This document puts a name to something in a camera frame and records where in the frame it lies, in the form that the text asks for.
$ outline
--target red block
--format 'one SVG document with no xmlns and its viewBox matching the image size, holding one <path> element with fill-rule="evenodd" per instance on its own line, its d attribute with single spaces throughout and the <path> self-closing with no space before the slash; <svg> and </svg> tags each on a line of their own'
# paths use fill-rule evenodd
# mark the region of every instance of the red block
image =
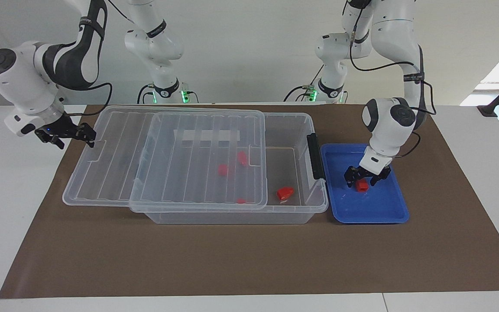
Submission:
<svg viewBox="0 0 499 312">
<path fill-rule="evenodd" d="M 244 167 L 247 167 L 248 166 L 248 155 L 246 155 L 246 153 L 244 151 L 242 152 L 239 152 L 238 155 L 238 162 L 244 166 Z"/>
<path fill-rule="evenodd" d="M 280 190 L 277 190 L 277 197 L 279 197 L 279 199 L 282 202 L 287 200 L 288 198 L 290 198 L 290 196 L 292 196 L 293 194 L 294 194 L 294 189 L 289 188 L 287 186 L 284 188 L 281 188 Z"/>
<path fill-rule="evenodd" d="M 367 180 L 361 179 L 355 182 L 355 188 L 357 189 L 358 192 L 364 193 L 369 190 L 369 184 Z"/>
<path fill-rule="evenodd" d="M 227 165 L 219 165 L 218 166 L 218 175 L 227 176 L 228 175 L 228 166 Z"/>
</svg>

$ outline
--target blue tray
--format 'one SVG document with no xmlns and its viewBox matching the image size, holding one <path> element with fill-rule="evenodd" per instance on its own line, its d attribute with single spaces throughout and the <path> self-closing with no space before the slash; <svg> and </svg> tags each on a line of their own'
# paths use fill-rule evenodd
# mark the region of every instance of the blue tray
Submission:
<svg viewBox="0 0 499 312">
<path fill-rule="evenodd" d="M 409 219 L 408 207 L 394 171 L 388 179 L 369 186 L 366 193 L 348 188 L 344 173 L 357 166 L 366 144 L 325 144 L 321 148 L 327 188 L 334 217 L 342 223 L 393 224 Z"/>
</svg>

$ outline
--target table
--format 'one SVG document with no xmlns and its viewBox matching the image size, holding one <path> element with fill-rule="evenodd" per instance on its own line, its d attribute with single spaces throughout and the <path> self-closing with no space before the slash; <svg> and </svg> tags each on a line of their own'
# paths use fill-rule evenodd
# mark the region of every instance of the table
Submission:
<svg viewBox="0 0 499 312">
<path fill-rule="evenodd" d="M 12 107 L 0 107 L 0 287 L 14 255 L 41 203 L 64 152 L 43 146 L 35 136 L 16 138 L 2 120 Z M 68 107 L 79 112 L 82 106 Z M 483 118 L 475 108 L 440 107 L 435 122 L 456 160 L 499 231 L 499 121 Z M 2 211 L 2 207 L 16 207 Z M 499 309 L 499 292 L 435 294 L 349 294 L 325 296 L 230 296 L 190 298 L 59 298 L 0 300 L 0 309 L 81 310 L 95 306 L 163 309 L 392 311 Z"/>
</svg>

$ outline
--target brown table surface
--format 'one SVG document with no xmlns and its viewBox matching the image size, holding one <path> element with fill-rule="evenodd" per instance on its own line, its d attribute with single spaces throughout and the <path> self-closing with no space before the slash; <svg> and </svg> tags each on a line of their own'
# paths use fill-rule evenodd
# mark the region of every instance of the brown table surface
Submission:
<svg viewBox="0 0 499 312">
<path fill-rule="evenodd" d="M 308 113 L 321 144 L 370 138 L 361 105 L 236 108 Z M 499 290 L 497 230 L 432 119 L 418 132 L 393 163 L 401 225 L 344 225 L 330 209 L 305 225 L 156 225 L 127 208 L 68 207 L 84 147 L 72 142 L 0 298 Z"/>
</svg>

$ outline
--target transparent storage box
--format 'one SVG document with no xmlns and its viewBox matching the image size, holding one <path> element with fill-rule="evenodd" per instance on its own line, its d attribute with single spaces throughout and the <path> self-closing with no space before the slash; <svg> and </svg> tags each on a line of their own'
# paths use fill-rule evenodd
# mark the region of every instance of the transparent storage box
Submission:
<svg viewBox="0 0 499 312">
<path fill-rule="evenodd" d="M 130 207 L 158 224 L 303 224 L 327 209 L 309 115 L 111 106 L 95 130 L 65 188 L 69 205 Z M 285 186 L 295 192 L 281 202 Z"/>
</svg>

